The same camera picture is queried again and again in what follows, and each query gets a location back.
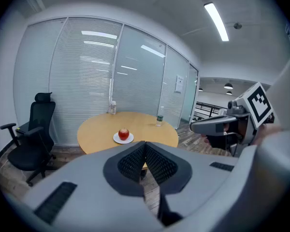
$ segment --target round wooden table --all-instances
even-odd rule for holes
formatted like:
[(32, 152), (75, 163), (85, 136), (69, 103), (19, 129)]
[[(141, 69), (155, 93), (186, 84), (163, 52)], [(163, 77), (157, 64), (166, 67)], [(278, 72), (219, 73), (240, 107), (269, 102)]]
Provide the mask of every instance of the round wooden table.
[(87, 119), (80, 126), (77, 140), (81, 149), (90, 154), (119, 146), (113, 136), (121, 128), (127, 128), (134, 136), (132, 142), (149, 141), (177, 147), (178, 135), (175, 129), (165, 121), (158, 127), (156, 120), (152, 115), (135, 112), (100, 114)]

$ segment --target plastic bottle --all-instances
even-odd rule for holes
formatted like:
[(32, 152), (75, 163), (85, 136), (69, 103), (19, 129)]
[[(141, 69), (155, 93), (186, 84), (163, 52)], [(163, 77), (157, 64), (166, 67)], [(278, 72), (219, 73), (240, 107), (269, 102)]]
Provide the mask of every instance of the plastic bottle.
[(163, 121), (163, 115), (164, 115), (164, 106), (161, 106), (158, 110), (156, 126), (161, 126)]
[(116, 101), (112, 101), (111, 103), (111, 112), (110, 114), (116, 114)]

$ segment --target apple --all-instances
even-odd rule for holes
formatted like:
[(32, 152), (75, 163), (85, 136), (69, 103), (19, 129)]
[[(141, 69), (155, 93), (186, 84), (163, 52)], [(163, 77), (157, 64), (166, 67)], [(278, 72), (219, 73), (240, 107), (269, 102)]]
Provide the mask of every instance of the apple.
[(128, 129), (120, 129), (118, 132), (118, 136), (121, 140), (126, 140), (129, 137), (129, 131)]

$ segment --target chair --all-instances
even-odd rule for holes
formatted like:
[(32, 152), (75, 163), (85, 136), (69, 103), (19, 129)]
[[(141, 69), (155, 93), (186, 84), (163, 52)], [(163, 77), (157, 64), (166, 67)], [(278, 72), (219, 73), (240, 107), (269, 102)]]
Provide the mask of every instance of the chair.
[(41, 173), (45, 177), (45, 170), (48, 170), (47, 164), (51, 158), (56, 156), (50, 154), (54, 141), (49, 135), (49, 124), (56, 106), (56, 103), (50, 101), (51, 93), (38, 93), (35, 96), (35, 102), (31, 104), (30, 120), (28, 132), (23, 136), (15, 136), (12, 127), (15, 123), (0, 126), (0, 129), (8, 129), (11, 137), (16, 144), (16, 148), (8, 155), (8, 160), (16, 168), (24, 171), (34, 171), (26, 180), (32, 187), (31, 180)]

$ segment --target floor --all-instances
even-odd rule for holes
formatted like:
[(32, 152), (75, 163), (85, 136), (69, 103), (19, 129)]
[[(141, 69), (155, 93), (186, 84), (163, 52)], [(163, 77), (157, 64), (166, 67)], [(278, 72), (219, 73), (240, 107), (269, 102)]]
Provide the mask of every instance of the floor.
[[(193, 133), (187, 122), (181, 121), (179, 128), (176, 130), (178, 134), (178, 148), (188, 151), (198, 152), (202, 154), (231, 156), (229, 152), (222, 149), (212, 148), (210, 145), (204, 143), (200, 134)], [(0, 187), (2, 191), (7, 192), (18, 199), (21, 199), (24, 194), (30, 189), (26, 183), (26, 179), (30, 176), (31, 172), (21, 171), (10, 164), (7, 160), (7, 155), (12, 151), (15, 146), (11, 146), (7, 152), (0, 158)], [(52, 154), (56, 155), (56, 159), (52, 160), (50, 164), (56, 168), (62, 167), (64, 164), (72, 161), (73, 159), (84, 155), (80, 147), (59, 147), (54, 146)], [(48, 176), (53, 171), (46, 171), (45, 175)], [(33, 179), (33, 184), (36, 184), (42, 179), (38, 175)], [(153, 178), (150, 171), (144, 180), (140, 183), (144, 187), (145, 203), (148, 208), (157, 214), (159, 208), (159, 186)]]

